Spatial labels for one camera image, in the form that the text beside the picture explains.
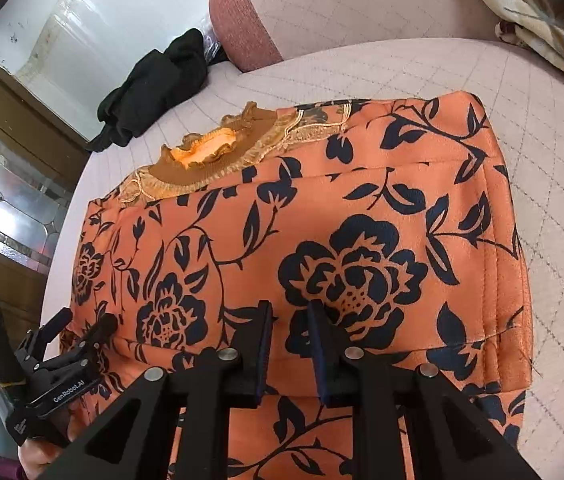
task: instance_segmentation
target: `gold lace trim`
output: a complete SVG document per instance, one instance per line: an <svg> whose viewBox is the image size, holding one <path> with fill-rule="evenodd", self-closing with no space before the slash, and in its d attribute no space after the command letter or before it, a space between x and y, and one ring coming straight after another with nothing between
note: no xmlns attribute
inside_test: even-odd
<svg viewBox="0 0 564 480"><path fill-rule="evenodd" d="M192 193L227 174L258 164L273 150L280 149L286 151L297 144L315 142L334 134L343 133L347 129L347 121L351 114L350 103L344 104L343 108L342 118L337 123L297 126L303 118L303 110L297 110L294 114L286 114L279 117L273 124L273 127L262 135L239 160L205 178L201 178L193 184L182 186L163 182L149 172L150 166L142 166L127 176L120 184L118 200L121 203L131 205L139 199L140 195L152 202L153 200Z"/></svg>

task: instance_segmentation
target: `stained glass window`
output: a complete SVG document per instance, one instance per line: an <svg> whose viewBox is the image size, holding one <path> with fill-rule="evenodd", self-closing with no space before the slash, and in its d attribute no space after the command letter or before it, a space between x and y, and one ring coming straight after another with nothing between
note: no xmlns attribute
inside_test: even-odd
<svg viewBox="0 0 564 480"><path fill-rule="evenodd" d="M0 142L0 253L48 273L71 194Z"/></svg>

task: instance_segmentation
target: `black clamp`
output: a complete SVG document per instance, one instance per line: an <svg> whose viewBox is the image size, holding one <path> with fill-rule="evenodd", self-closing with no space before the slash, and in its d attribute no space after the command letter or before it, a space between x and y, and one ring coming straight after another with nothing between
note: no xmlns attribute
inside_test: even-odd
<svg viewBox="0 0 564 480"><path fill-rule="evenodd" d="M406 480L401 415L416 480L539 480L435 365L393 366L351 343L321 301L308 309L319 397L328 408L353 407L353 480Z"/></svg>
<svg viewBox="0 0 564 480"><path fill-rule="evenodd" d="M102 378L97 352L118 327L112 314L105 314L69 352L44 361L46 346L73 319L62 308L46 325L29 330L13 352L0 311L0 387L6 410L4 425L21 446L28 438L45 438L66 447L66 405L85 394Z"/></svg>
<svg viewBox="0 0 564 480"><path fill-rule="evenodd" d="M226 478L229 413L256 408L266 386L273 314L260 301L230 348L206 348L192 368L149 368L44 471L40 480L162 480L186 408L175 478Z"/></svg>

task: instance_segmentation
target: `black cloth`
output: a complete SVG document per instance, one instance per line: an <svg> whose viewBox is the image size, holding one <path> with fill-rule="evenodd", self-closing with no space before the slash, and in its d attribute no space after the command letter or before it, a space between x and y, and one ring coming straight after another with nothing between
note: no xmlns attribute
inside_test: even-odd
<svg viewBox="0 0 564 480"><path fill-rule="evenodd" d="M126 146L166 111L193 97L206 74L204 38L195 28L173 40L164 53L150 51L136 63L122 86L100 103L98 119L105 125L87 149L101 152L113 143Z"/></svg>

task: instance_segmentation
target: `white wall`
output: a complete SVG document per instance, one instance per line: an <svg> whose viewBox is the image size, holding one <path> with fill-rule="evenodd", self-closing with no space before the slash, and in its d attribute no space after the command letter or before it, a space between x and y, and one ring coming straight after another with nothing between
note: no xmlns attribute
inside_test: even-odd
<svg viewBox="0 0 564 480"><path fill-rule="evenodd" d="M144 54L207 14L208 0L9 0L0 65L86 139L96 111Z"/></svg>

